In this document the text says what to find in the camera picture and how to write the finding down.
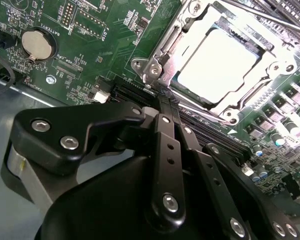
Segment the motherboard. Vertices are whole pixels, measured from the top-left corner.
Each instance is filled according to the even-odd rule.
[[[300,27],[298,0],[240,2]],[[300,203],[300,33],[219,0],[0,0],[0,30],[20,84],[67,105],[168,88],[199,140]]]

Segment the hole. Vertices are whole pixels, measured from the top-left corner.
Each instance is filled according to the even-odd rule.
[[[66,142],[67,144],[73,144],[73,143],[74,143],[74,141],[73,141],[72,139],[67,139],[67,140],[65,140],[65,142]]]
[[[162,117],[162,120],[163,120],[164,122],[166,122],[167,124],[170,123],[169,118],[167,118],[167,117],[165,117],[165,116]]]
[[[170,163],[171,165],[175,164],[175,161],[174,161],[172,158],[170,158],[170,157],[167,158],[167,161],[168,161],[168,163]]]
[[[237,123],[237,119],[232,118],[232,119],[230,120],[230,123],[231,123],[231,124],[236,124],[236,123]]]
[[[295,68],[295,67],[294,67],[293,65],[289,65],[289,66],[286,67],[285,70],[289,73],[289,72],[291,72],[294,68]]]
[[[141,111],[139,109],[134,108],[134,107],[132,108],[132,112],[134,112],[137,115],[141,114]]]
[[[214,183],[215,183],[217,186],[220,186],[220,185],[221,185],[221,183],[219,182],[218,179],[214,178],[213,181],[214,181]]]
[[[171,149],[171,150],[175,149],[175,147],[172,146],[171,144],[168,144],[168,148]]]

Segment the black cable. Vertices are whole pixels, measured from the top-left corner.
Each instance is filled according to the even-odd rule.
[[[235,7],[239,8],[239,9],[245,10],[245,11],[247,11],[249,13],[252,13],[252,14],[257,15],[259,17],[262,17],[264,19],[268,19],[268,20],[270,20],[270,21],[272,21],[274,23],[277,23],[277,24],[280,24],[281,26],[286,27],[287,29],[291,29],[293,31],[296,31],[296,32],[300,33],[300,27],[299,26],[291,24],[289,22],[286,22],[284,20],[281,20],[279,18],[276,18],[276,17],[271,16],[269,14],[266,14],[264,12],[258,11],[258,10],[254,9],[252,7],[249,7],[249,6],[245,5],[245,4],[242,4],[242,3],[237,2],[235,0],[220,0],[220,1],[221,2],[225,2],[227,4],[230,4],[232,6],[235,6]]]
[[[0,64],[8,71],[10,75],[10,80],[6,83],[6,85],[3,88],[0,89],[0,94],[3,94],[16,82],[16,75],[12,68],[9,66],[9,63],[1,57]]]

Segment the connector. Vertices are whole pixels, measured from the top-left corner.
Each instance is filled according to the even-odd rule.
[[[17,37],[0,30],[0,49],[8,49],[16,45]]]

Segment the silver screw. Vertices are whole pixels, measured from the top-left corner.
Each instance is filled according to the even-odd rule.
[[[140,115],[141,114],[141,111],[139,109],[136,109],[136,108],[132,108],[132,112],[134,112],[135,114],[138,114]]]
[[[167,124],[170,123],[170,120],[166,118],[165,116],[162,117],[162,120],[165,121]]]
[[[57,82],[57,79],[55,76],[53,75],[47,75],[46,78],[45,78],[45,81],[48,83],[48,84],[55,84]]]
[[[44,120],[35,120],[31,124],[32,128],[37,132],[44,133],[50,129],[50,124]]]
[[[292,236],[294,236],[295,238],[298,237],[297,231],[296,231],[290,224],[287,223],[285,226],[286,226],[286,228],[288,229],[288,232],[289,232]]]
[[[211,147],[212,151],[214,151],[216,154],[220,154],[220,151],[215,146]]]
[[[141,68],[141,63],[139,61],[135,61],[133,65],[134,65],[134,67],[136,69],[140,69]]]
[[[177,200],[170,194],[164,195],[162,202],[164,207],[172,213],[175,213],[179,209]]]
[[[199,0],[194,0],[189,4],[189,13],[194,17],[197,18],[203,12],[202,3]]]
[[[184,130],[186,131],[187,134],[191,134],[191,129],[188,128],[187,126],[184,127]]]
[[[281,236],[281,237],[284,237],[286,236],[286,232],[285,230],[282,228],[282,226],[280,226],[278,223],[276,223],[275,221],[273,222],[273,227],[274,227],[274,230]]]
[[[158,77],[162,72],[162,66],[159,64],[152,64],[149,72],[153,77]]]
[[[64,149],[75,150],[79,147],[78,140],[73,136],[64,136],[60,140],[60,144]]]
[[[240,237],[243,238],[246,235],[244,227],[235,218],[230,219],[230,225],[232,230]]]

